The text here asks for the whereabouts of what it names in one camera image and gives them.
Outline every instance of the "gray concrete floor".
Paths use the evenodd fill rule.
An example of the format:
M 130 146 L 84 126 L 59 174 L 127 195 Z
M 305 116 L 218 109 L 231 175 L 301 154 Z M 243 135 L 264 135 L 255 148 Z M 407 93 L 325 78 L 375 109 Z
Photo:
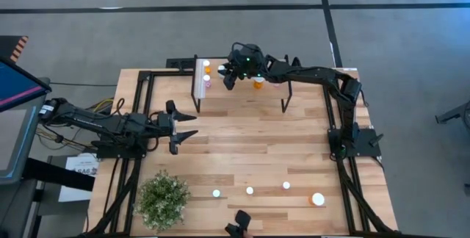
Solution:
M 470 0 L 330 0 L 331 4 L 452 3 Z M 2 8 L 319 4 L 321 0 L 0 0 Z M 409 234 L 467 237 L 470 136 L 461 121 L 434 115 L 469 99 L 470 10 L 334 10 L 344 67 L 357 67 L 370 103 L 398 226 Z M 56 82 L 113 84 L 121 68 L 158 68 L 172 57 L 221 56 L 232 42 L 274 56 L 333 66 L 321 10 L 0 15 L 0 35 L 27 35 L 19 65 Z M 112 87 L 54 86 L 78 106 Z M 91 134 L 83 134 L 86 140 Z M 35 143 L 32 156 L 52 152 Z M 40 237 L 78 234 L 84 215 L 50 217 Z

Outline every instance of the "green plant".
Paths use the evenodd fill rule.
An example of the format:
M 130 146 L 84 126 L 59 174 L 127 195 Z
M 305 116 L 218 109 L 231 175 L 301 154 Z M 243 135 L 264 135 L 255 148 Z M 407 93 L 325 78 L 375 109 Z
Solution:
M 185 181 L 168 175 L 166 170 L 159 171 L 139 187 L 135 213 L 142 215 L 145 227 L 164 231 L 183 221 L 182 211 L 190 195 Z

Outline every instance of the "monitor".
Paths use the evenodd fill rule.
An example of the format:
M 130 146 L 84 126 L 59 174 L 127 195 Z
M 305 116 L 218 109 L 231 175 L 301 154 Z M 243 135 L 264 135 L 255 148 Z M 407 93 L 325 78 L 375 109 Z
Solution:
M 51 92 L 51 88 L 17 66 L 0 57 L 0 112 Z

